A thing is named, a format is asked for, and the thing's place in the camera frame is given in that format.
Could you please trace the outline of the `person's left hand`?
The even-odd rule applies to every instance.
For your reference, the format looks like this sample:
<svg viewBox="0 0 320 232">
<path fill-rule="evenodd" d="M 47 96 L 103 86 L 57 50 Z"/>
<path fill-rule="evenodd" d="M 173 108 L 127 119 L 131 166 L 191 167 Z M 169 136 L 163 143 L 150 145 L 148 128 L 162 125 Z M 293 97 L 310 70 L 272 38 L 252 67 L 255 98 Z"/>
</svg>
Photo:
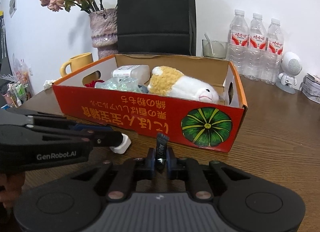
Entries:
<svg viewBox="0 0 320 232">
<path fill-rule="evenodd" d="M 22 187 L 25 183 L 25 172 L 7 176 L 1 174 L 1 186 L 4 189 L 1 191 L 1 204 L 6 209 L 13 207 L 16 199 L 22 193 Z"/>
</svg>

